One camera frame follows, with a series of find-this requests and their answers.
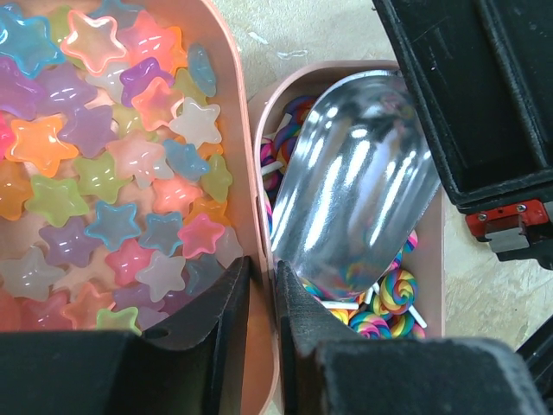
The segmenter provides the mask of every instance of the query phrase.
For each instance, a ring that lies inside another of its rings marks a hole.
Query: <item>red latch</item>
[[[478,214],[469,214],[465,217],[470,233],[476,238],[486,236],[486,223],[490,220],[507,218],[509,216],[521,216],[527,227],[542,225],[550,221],[545,206],[537,199],[521,201],[509,206],[496,207]]]

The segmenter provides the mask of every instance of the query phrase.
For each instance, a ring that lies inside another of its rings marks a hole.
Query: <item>lollipop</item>
[[[415,302],[418,284],[404,270],[390,272],[380,285],[380,301],[392,314],[403,314]]]
[[[358,313],[349,322],[349,327],[368,339],[391,339],[390,328],[384,318],[373,313]]]

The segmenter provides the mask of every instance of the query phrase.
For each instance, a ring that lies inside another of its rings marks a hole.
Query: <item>silver scoop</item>
[[[368,290],[440,181],[398,72],[330,87],[307,116],[273,211],[275,260],[327,298]]]

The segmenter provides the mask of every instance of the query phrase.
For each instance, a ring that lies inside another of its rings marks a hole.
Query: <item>table surface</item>
[[[238,43],[248,97],[309,63],[395,59],[366,0],[214,0]],[[553,314],[553,274],[536,261],[500,263],[448,204],[446,335],[481,335],[517,348]]]

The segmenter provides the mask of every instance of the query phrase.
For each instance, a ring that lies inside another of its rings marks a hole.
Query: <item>star-shaped candy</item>
[[[7,220],[21,218],[23,203],[32,197],[29,179],[22,175],[22,165],[0,162],[0,216]]]
[[[137,281],[149,285],[149,297],[157,302],[169,291],[184,290],[181,272],[185,263],[184,257],[170,258],[155,251],[149,266],[137,273]]]
[[[86,228],[85,234],[101,239],[107,249],[116,251],[127,239],[140,235],[140,227],[135,222],[136,215],[136,203],[114,207],[98,201],[96,220]]]
[[[110,62],[101,75],[93,76],[88,74],[85,80],[91,85],[105,89],[111,99],[121,103],[123,84],[119,77],[127,69],[129,69],[129,64],[127,62]]]
[[[209,164],[200,158],[192,144],[179,144],[174,140],[163,142],[171,169],[191,182],[197,182],[209,172]]]
[[[130,182],[115,176],[115,163],[110,153],[103,153],[96,160],[77,158],[73,166],[77,170],[79,192],[82,195],[96,195],[107,203],[115,203],[119,190]]]
[[[146,232],[138,243],[144,248],[157,249],[170,257],[175,253],[182,241],[177,235],[182,228],[182,215],[178,212],[170,214],[147,214]]]
[[[163,78],[155,77],[131,102],[140,112],[146,131],[153,131],[174,120],[176,110],[183,100],[181,92],[169,88]]]
[[[49,265],[73,264],[84,268],[90,264],[92,251],[102,245],[99,239],[85,235],[85,222],[73,217],[64,227],[43,227],[38,231],[49,246]]]
[[[31,246],[21,259],[0,261],[3,288],[13,297],[46,301],[50,286],[66,275],[65,271],[44,261],[41,248]]]
[[[175,78],[170,73],[162,71],[157,59],[151,57],[138,62],[134,67],[121,73],[121,84],[123,85],[121,102],[123,105],[132,107],[132,99],[143,93],[156,77],[164,79],[168,86],[175,83]]]
[[[0,55],[13,59],[19,70],[34,79],[41,70],[66,58],[50,41],[50,23],[44,16],[29,19],[0,9]]]
[[[176,132],[193,144],[196,149],[203,143],[221,142],[221,133],[215,125],[221,109],[217,104],[201,106],[190,97],[182,104],[182,114],[169,123],[171,131]]]
[[[138,309],[129,307],[121,311],[99,310],[96,317],[96,329],[98,330],[130,330],[136,335],[141,335],[137,327]]]
[[[146,10],[138,13],[132,27],[119,31],[118,39],[129,50],[131,65],[154,57],[165,72],[171,71],[171,48],[176,42],[175,34],[169,29],[159,27],[156,19]]]
[[[217,239],[223,236],[225,227],[212,222],[206,214],[199,214],[179,231],[182,256],[192,258],[200,253],[214,253]]]
[[[71,322],[61,315],[69,301],[67,291],[58,291],[46,301],[25,300],[21,305],[22,330],[70,330]]]
[[[53,227],[63,227],[70,217],[89,211],[74,179],[55,180],[35,175],[31,177],[31,186],[34,196],[25,202],[25,208],[44,216]]]
[[[161,144],[149,142],[138,130],[131,131],[122,140],[108,143],[106,147],[115,160],[115,171],[119,178],[135,176],[149,183],[156,177],[154,163],[165,154]]]
[[[58,138],[76,145],[81,154],[93,158],[118,136],[111,130],[112,109],[109,105],[97,106],[89,110],[84,106],[77,107],[67,119]]]
[[[203,194],[201,188],[180,176],[169,180],[155,180],[153,187],[156,192],[153,210],[159,214],[180,212],[186,216],[190,203]]]
[[[61,112],[71,116],[75,108],[85,106],[98,95],[98,90],[79,78],[75,67],[69,62],[42,71],[36,81],[46,91],[45,98],[37,106],[42,115]]]
[[[141,10],[144,10],[144,7],[137,4],[125,4],[121,0],[102,0],[102,5],[88,16],[92,19],[111,16],[117,21],[118,29],[121,30],[132,26]]]
[[[45,95],[44,88],[24,76],[11,58],[0,56],[0,110],[29,121]]]
[[[105,257],[105,263],[115,271],[115,284],[123,287],[135,282],[137,272],[149,265],[153,252],[153,249],[144,249],[138,245],[136,239],[127,239],[118,251],[109,253]],[[116,303],[118,303],[115,292],[113,295]]]
[[[226,169],[223,156],[214,154],[209,157],[209,173],[200,179],[201,187],[214,200],[222,203],[228,197],[228,188],[232,185],[232,175]]]
[[[219,279],[225,271],[214,255],[204,253],[200,259],[187,261],[188,283],[186,292],[191,297],[197,297]]]
[[[115,306],[110,292],[99,293],[94,284],[85,282],[74,302],[64,306],[61,314],[71,321],[74,329],[90,330],[96,327],[96,315],[101,309]]]
[[[67,13],[71,32],[61,43],[64,54],[83,61],[89,73],[99,76],[112,61],[126,61],[127,49],[115,37],[118,24],[113,17],[91,19],[78,10]]]
[[[11,129],[16,141],[6,150],[12,162],[31,162],[46,177],[54,177],[61,160],[74,158],[79,151],[74,145],[58,139],[63,123],[60,117],[46,117],[35,122],[15,119]]]
[[[229,227],[231,222],[226,218],[227,202],[219,203],[218,201],[208,201],[203,197],[199,197],[192,205],[192,212],[184,220],[184,224],[188,225],[199,214],[206,214],[212,222],[217,222],[224,227]]]

